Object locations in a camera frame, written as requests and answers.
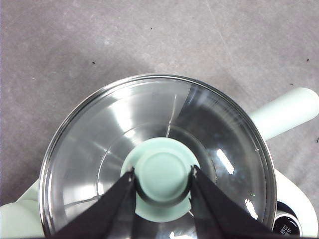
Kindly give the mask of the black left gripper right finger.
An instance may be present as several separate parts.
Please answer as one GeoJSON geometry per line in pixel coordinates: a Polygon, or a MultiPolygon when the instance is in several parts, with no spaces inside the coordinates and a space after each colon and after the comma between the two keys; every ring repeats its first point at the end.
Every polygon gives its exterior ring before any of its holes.
{"type": "Polygon", "coordinates": [[[192,166],[190,176],[190,203],[199,239],[280,237],[227,197],[198,166],[192,166]]]}

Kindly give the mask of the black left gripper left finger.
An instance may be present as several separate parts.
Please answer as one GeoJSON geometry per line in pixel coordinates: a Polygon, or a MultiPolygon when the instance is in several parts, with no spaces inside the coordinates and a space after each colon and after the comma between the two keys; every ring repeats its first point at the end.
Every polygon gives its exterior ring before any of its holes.
{"type": "Polygon", "coordinates": [[[96,203],[50,238],[106,239],[113,229],[127,229],[132,225],[136,209],[135,178],[132,168],[96,203]]]}

